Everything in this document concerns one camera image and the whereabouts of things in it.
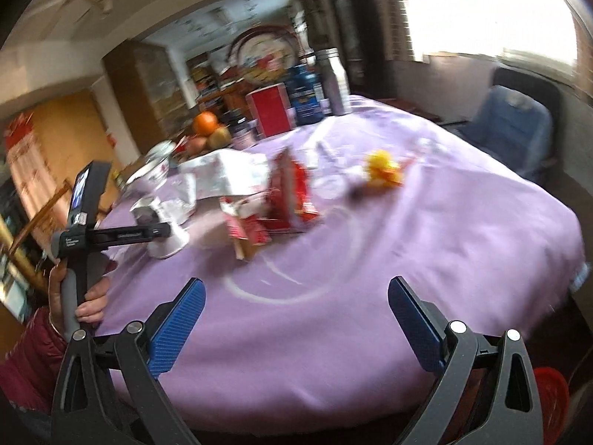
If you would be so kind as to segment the red sleeve forearm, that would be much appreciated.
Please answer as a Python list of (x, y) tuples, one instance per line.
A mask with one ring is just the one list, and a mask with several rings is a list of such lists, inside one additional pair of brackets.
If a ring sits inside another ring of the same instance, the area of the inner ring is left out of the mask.
[(37, 309), (1, 364), (1, 390), (25, 410), (49, 414), (66, 341), (54, 330), (47, 306)]

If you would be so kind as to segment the person's left hand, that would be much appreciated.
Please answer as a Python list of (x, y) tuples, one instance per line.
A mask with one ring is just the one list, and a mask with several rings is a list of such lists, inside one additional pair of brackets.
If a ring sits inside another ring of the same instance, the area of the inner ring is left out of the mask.
[(85, 300), (75, 310), (66, 308), (65, 292), (62, 290), (68, 275), (67, 260), (62, 259), (51, 269), (48, 279), (48, 306), (49, 322), (66, 342), (70, 341), (77, 326), (72, 326), (75, 320), (77, 323), (97, 326), (105, 317), (105, 310), (110, 290), (109, 274), (117, 269), (117, 261), (106, 262), (106, 270), (96, 284), (85, 294)]

